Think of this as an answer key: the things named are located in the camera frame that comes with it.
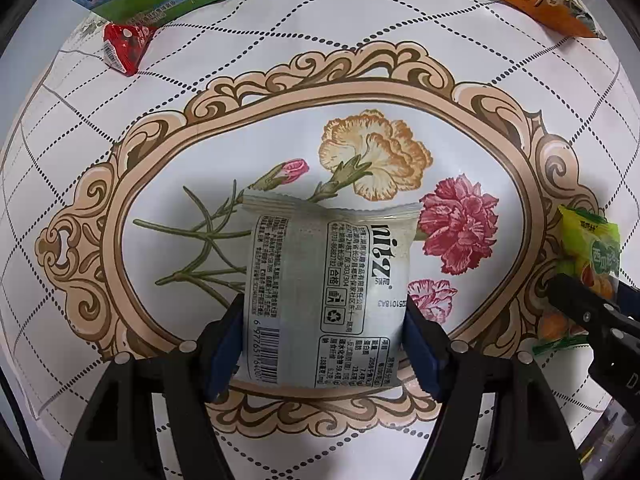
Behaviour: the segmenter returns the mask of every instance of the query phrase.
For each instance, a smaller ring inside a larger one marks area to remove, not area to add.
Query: plastic wrapper
[[[604,34],[598,30],[584,5],[576,0],[504,0],[537,22],[566,36],[578,38],[600,38]]]
[[[102,38],[104,62],[124,75],[134,75],[156,30],[155,27],[108,23]]]
[[[248,190],[255,216],[239,377],[307,388],[396,386],[419,204],[326,209]]]
[[[568,274],[609,301],[616,301],[620,272],[620,232],[616,224],[585,209],[558,207],[562,215],[562,252],[556,271]],[[561,312],[549,308],[538,324],[540,346],[575,346],[586,342],[584,329]]]

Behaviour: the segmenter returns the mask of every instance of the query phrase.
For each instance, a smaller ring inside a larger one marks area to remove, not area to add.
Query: white snack bag
[[[242,375],[272,385],[395,386],[420,204],[327,209],[248,190],[255,214]]]

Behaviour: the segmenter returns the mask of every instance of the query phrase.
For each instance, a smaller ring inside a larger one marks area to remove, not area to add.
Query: recycling symbol
[[[337,310],[329,310],[326,313],[326,320],[329,323],[338,323],[342,319],[342,314]]]

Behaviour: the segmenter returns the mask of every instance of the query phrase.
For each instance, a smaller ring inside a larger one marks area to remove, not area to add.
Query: barcode
[[[280,329],[260,328],[260,378],[265,383],[278,382],[278,346]]]
[[[119,70],[122,73],[126,72],[126,70],[124,70],[124,66],[118,59],[116,50],[114,49],[113,45],[109,41],[104,42],[103,52],[104,52],[103,59],[107,65],[115,68],[116,70]]]

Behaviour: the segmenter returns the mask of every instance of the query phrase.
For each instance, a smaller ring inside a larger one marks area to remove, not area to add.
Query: orange snack bag
[[[566,36],[607,38],[597,29],[591,15],[575,0],[504,0],[537,22]]]

